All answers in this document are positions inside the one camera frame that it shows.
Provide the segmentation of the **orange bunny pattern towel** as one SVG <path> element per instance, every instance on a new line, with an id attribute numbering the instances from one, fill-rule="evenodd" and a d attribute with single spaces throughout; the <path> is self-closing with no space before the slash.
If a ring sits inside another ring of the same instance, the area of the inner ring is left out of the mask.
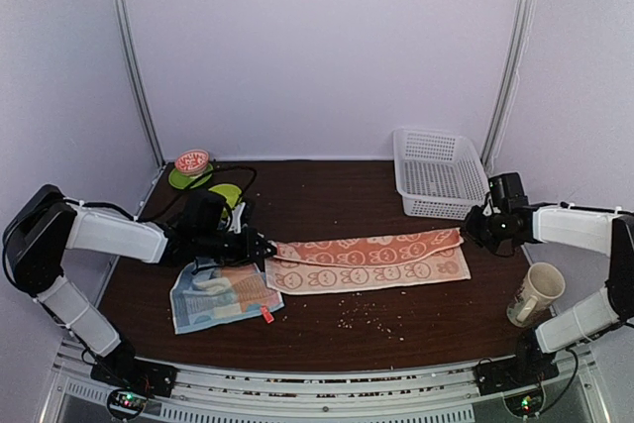
<path id="1" fill-rule="evenodd" d="M 471 278 L 457 228 L 415 234 L 278 243 L 268 287 L 289 295 L 379 290 Z"/>

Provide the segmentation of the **blue patchwork towel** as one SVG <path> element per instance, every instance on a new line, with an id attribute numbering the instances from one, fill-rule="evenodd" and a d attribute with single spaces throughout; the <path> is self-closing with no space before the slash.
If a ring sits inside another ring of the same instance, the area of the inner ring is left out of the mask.
<path id="1" fill-rule="evenodd" d="M 199 270 L 188 264 L 169 293 L 177 335 L 263 317 L 284 307 L 280 292 L 266 285 L 265 273 L 254 264 Z"/>

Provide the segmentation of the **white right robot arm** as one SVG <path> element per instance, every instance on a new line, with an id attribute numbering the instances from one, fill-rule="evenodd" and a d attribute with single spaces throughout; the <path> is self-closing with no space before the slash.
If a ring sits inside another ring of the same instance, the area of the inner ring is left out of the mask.
<path id="1" fill-rule="evenodd" d="M 534 347 L 508 363 L 514 383 L 530 383 L 546 367 L 545 355 L 590 341 L 633 320 L 633 214 L 570 204 L 475 206 L 462 233 L 497 253 L 509 243 L 530 256 L 553 259 L 572 281 L 569 305 L 531 332 Z"/>

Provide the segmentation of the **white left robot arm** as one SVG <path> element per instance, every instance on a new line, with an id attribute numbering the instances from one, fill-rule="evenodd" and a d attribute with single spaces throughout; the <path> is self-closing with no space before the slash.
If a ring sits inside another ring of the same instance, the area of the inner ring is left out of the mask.
<path id="1" fill-rule="evenodd" d="M 106 202 L 65 196 L 47 184 L 5 228 L 2 262 L 8 281 L 29 295 L 89 352 L 105 358 L 105 372 L 122 387 L 142 379 L 142 365 L 124 349 L 124 337 L 72 283 L 64 267 L 77 254 L 123 258 L 149 265 L 195 259 L 232 266 L 263 265 L 277 248 L 244 220 L 248 206 L 231 207 L 206 189 L 187 193 L 184 207 L 163 220 L 135 217 Z"/>

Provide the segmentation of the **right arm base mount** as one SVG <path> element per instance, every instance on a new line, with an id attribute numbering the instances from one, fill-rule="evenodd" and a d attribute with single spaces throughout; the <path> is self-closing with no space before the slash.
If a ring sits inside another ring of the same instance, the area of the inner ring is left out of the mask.
<path id="1" fill-rule="evenodd" d="M 512 357 L 482 359 L 474 368 L 481 396 L 503 393 L 506 409 L 514 417 L 538 417 L 547 407 L 544 383 L 557 377 L 555 354 L 544 353 L 534 329 L 523 332 Z"/>

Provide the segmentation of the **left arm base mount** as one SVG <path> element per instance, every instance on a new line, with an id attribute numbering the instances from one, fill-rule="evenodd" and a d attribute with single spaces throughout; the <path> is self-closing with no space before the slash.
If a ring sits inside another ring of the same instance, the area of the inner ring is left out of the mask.
<path id="1" fill-rule="evenodd" d="M 113 386 L 105 406 L 119 422 L 139 417 L 155 397 L 170 397 L 177 377 L 174 366 L 138 359 L 126 339 L 105 357 L 85 346 L 82 359 L 91 365 L 93 380 Z"/>

